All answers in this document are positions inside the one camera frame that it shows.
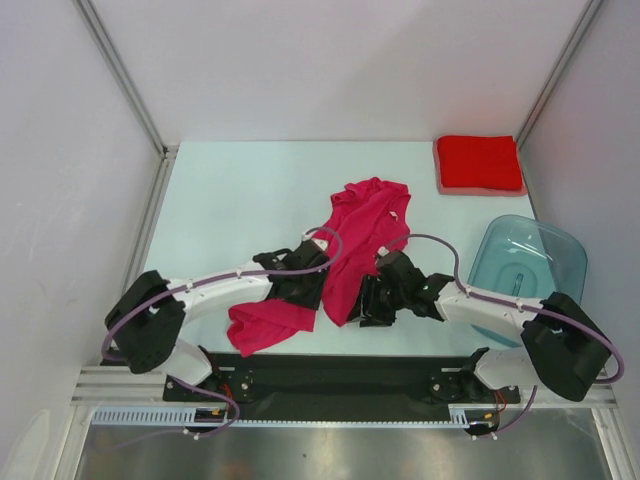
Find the magenta pink t shirt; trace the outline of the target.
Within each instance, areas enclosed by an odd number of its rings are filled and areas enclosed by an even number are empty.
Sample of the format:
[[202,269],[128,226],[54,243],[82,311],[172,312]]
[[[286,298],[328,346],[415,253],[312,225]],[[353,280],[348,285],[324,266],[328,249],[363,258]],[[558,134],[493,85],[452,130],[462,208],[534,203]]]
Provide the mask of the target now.
[[[406,222],[410,199],[406,185],[377,177],[349,183],[331,195],[332,213],[325,226],[338,233],[344,247],[328,271],[321,301],[336,326],[347,323],[363,278],[375,273],[379,248],[410,233]],[[298,332],[313,331],[316,311],[268,299],[235,305],[229,318],[227,337],[247,357]]]

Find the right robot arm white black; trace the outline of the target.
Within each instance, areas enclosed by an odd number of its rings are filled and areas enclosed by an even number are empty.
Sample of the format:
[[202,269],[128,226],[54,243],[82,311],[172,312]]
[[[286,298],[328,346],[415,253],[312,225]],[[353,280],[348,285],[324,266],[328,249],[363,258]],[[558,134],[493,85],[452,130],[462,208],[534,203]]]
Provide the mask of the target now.
[[542,385],[582,401],[612,355],[606,336],[568,295],[546,299],[493,294],[440,273],[426,276],[401,251],[386,252],[363,278],[347,317],[363,327],[390,326],[402,310],[444,323],[465,323],[513,342],[478,349],[461,376],[463,393],[484,401],[507,386]]

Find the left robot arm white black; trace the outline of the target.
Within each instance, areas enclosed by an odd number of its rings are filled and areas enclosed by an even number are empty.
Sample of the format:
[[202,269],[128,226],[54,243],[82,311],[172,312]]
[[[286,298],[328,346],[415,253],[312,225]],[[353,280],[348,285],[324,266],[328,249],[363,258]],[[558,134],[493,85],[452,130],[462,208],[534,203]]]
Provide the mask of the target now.
[[234,270],[190,280],[141,274],[107,314],[105,346],[114,344],[131,373],[161,372],[197,398],[214,397],[221,376],[205,350],[180,338],[192,322],[244,303],[278,300],[318,308],[328,274],[329,242],[305,238],[294,249],[255,255]]

